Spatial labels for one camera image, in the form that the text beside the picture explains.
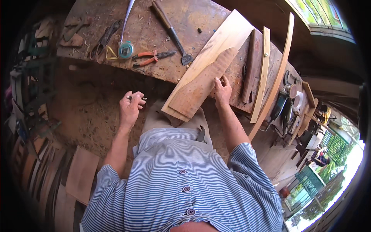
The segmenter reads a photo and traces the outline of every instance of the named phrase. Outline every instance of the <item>workbench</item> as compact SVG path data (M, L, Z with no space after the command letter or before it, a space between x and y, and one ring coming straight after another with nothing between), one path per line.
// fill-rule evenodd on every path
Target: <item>workbench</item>
M142 0L134 3L125 28L124 40L130 41L134 45L134 54L152 50L157 50L157 52L178 50L173 41L169 39L168 34L159 19L150 9L151 2L151 0ZM79 18L82 15L90 16L94 20L90 26L83 26L77 32L78 35L86 40L85 44L81 48L73 49L71 47L60 46L57 50L57 56L90 61L88 52L90 52L91 48L95 46L107 27L111 26L111 24L116 20L125 18L128 3L129 0L76 0L66 20ZM201 49L211 38L214 30L217 30L231 13L228 9L209 0L163 0L161 1L161 5L178 34L184 50L187 54L191 54L193 58L199 54ZM108 42L108 45L116 54L121 37L121 28L122 24ZM254 102L244 104L241 101L243 79L245 78L242 76L242 69L246 64L249 40L250 37L245 41L237 56L225 72L225 75L228 77L233 89L229 102L230 105L241 112L246 112L247 115L252 113L254 105ZM275 80L281 57L282 53L273 43L271 43L266 94L262 106L268 98L268 93L270 92ZM135 62L131 59L107 60L105 52L102 52L101 56L97 59L97 62L123 69L129 69L134 72L140 72L147 76L152 76L157 79L177 84L187 70L186 66L182 66L180 59L181 54L180 52L177 52L171 57L160 59L158 62L151 63L145 67L133 68L132 66ZM290 63L287 63L286 70L289 70L293 76L299 77L299 74ZM256 94L259 78L260 74L255 76L252 88L253 94ZM301 106L302 111L308 100L305 91L302 89L301 82L298 83L298 91L303 92L304 95ZM275 101L267 114L267 121L270 120L270 112L274 105Z

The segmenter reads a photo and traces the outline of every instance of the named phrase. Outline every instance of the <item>striped shirt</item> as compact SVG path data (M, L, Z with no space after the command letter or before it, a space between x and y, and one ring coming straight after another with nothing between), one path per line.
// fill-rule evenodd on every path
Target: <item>striped shirt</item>
M218 231L280 231L281 201L249 143L228 166L210 138L187 128L155 128L133 148L128 179L104 165L82 218L89 231L169 231L209 222Z

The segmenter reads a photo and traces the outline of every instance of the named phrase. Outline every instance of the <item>scissors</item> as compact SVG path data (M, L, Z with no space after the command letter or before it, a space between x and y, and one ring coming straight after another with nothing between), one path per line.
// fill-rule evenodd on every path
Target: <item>scissors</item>
M113 33L115 33L119 28L121 21L122 21L121 19L117 20L110 27L106 28L106 31L104 32L103 36L98 40L98 44L93 47L92 51L89 54L91 60L95 60L99 57L99 55L102 53L102 51L108 44Z

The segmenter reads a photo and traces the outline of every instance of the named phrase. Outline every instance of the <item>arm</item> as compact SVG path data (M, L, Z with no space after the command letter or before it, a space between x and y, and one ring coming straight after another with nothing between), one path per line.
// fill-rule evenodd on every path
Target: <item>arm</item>
M120 101L120 125L112 141L110 150L104 159L103 165L109 164L117 172L119 177L124 173L126 155L128 152L129 134L138 118L139 109L142 109L145 101L141 99L141 92L127 92Z
M241 143L250 143L245 130L243 129L240 121L237 119L233 110L229 106L229 98L232 93L232 88L226 76L222 76L224 82L222 85L219 78L215 77L215 99L216 108L219 112L221 126L223 128L224 139L227 144L228 152L231 153L237 145Z

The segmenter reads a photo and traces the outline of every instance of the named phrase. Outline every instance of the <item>tape measure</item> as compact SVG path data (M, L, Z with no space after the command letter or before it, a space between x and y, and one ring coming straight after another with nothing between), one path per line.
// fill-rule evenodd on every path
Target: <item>tape measure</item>
M118 46L118 56L122 59L129 59L134 53L134 46L130 41L125 41Z

